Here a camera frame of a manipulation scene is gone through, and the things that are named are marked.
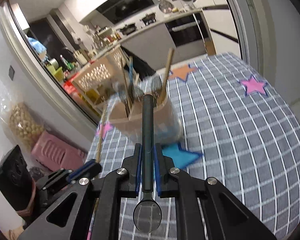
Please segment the person's left hand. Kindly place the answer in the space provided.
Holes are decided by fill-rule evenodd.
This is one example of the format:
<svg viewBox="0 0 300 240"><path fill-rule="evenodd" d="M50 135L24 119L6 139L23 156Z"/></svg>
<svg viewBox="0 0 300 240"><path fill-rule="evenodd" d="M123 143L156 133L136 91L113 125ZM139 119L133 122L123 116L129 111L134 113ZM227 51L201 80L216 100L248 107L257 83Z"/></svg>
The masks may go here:
<svg viewBox="0 0 300 240"><path fill-rule="evenodd" d="M18 237L24 232L23 226L19 226L18 228L8 230L4 232L4 236L8 240L17 240Z"/></svg>

